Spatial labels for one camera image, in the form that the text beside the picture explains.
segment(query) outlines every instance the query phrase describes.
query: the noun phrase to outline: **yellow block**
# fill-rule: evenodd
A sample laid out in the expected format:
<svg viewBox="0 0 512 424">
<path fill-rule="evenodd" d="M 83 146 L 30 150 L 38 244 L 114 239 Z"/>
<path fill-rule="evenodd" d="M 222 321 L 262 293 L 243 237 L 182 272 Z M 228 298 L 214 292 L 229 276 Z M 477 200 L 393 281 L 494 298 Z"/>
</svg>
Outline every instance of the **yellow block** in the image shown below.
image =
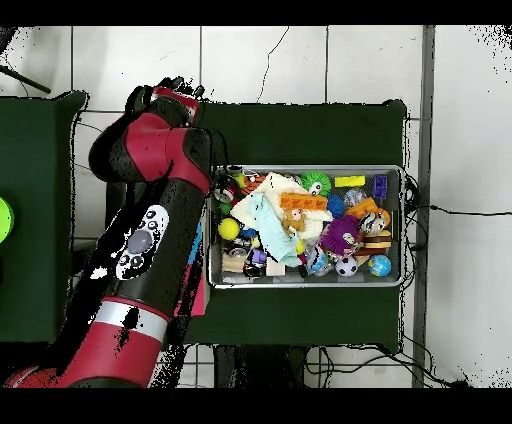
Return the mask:
<svg viewBox="0 0 512 424">
<path fill-rule="evenodd" d="M 334 187 L 362 187 L 364 183 L 364 175 L 334 178 Z"/>
</svg>

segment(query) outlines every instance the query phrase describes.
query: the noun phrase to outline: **light blue cloth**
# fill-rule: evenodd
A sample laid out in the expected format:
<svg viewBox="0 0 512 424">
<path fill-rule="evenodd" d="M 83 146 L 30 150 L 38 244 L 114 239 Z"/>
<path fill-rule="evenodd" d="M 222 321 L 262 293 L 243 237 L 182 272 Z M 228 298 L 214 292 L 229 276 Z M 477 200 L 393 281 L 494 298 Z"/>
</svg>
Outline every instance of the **light blue cloth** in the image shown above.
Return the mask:
<svg viewBox="0 0 512 424">
<path fill-rule="evenodd" d="M 251 194 L 250 209 L 254 217 L 254 224 L 251 227 L 260 233 L 265 250 L 281 264 L 293 268 L 302 265 L 302 261 L 297 257 L 299 239 L 285 233 L 272 205 L 263 194 Z"/>
</svg>

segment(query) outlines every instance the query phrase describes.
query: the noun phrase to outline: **red robot arm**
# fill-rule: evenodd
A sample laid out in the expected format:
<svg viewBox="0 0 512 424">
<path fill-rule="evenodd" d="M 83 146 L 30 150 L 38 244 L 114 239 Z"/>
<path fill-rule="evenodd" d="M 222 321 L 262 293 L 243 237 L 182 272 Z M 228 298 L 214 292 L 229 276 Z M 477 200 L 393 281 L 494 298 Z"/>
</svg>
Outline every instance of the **red robot arm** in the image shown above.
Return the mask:
<svg viewBox="0 0 512 424">
<path fill-rule="evenodd" d="M 92 146 L 98 178 L 146 191 L 98 240 L 41 363 L 7 387 L 148 386 L 211 186 L 212 140 L 193 127 L 202 87 L 184 87 L 182 78 L 139 87 Z"/>
</svg>

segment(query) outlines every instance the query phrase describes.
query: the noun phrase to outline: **blue ball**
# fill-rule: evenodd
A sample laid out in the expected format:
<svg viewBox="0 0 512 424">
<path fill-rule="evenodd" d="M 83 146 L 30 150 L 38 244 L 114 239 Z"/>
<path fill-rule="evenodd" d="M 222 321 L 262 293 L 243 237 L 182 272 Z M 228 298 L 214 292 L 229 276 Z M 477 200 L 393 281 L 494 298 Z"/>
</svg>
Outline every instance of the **blue ball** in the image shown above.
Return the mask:
<svg viewBox="0 0 512 424">
<path fill-rule="evenodd" d="M 377 277 L 385 277 L 391 272 L 391 261 L 384 255 L 375 255 L 368 261 L 370 272 Z"/>
<path fill-rule="evenodd" d="M 327 196 L 327 210 L 332 213 L 333 218 L 341 218 L 345 213 L 345 205 L 337 194 Z"/>
</svg>

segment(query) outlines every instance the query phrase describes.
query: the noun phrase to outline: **green object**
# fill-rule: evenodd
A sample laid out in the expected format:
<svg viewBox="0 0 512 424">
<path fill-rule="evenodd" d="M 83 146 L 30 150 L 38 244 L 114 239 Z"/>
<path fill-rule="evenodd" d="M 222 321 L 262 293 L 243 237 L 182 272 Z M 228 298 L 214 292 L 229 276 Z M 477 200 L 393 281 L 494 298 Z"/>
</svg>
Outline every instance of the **green object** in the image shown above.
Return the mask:
<svg viewBox="0 0 512 424">
<path fill-rule="evenodd" d="M 197 126 L 225 137 L 233 164 L 402 165 L 404 112 L 365 105 L 206 104 Z M 217 156 L 222 144 L 216 140 Z M 398 350 L 399 287 L 211 289 L 186 343 L 381 343 Z"/>
<path fill-rule="evenodd" d="M 0 197 L 0 243 L 2 243 L 14 226 L 14 213 L 4 199 Z"/>
<path fill-rule="evenodd" d="M 302 187 L 315 196 L 320 195 L 327 197 L 331 191 L 331 181 L 323 172 L 306 172 L 301 175 L 300 179 L 302 181 Z"/>
<path fill-rule="evenodd" d="M 70 135 L 84 92 L 0 97 L 0 193 L 16 234 L 0 243 L 0 342 L 51 342 L 70 275 Z"/>
<path fill-rule="evenodd" d="M 219 208 L 222 215 L 229 215 L 231 212 L 231 205 L 229 203 L 221 203 Z"/>
</svg>

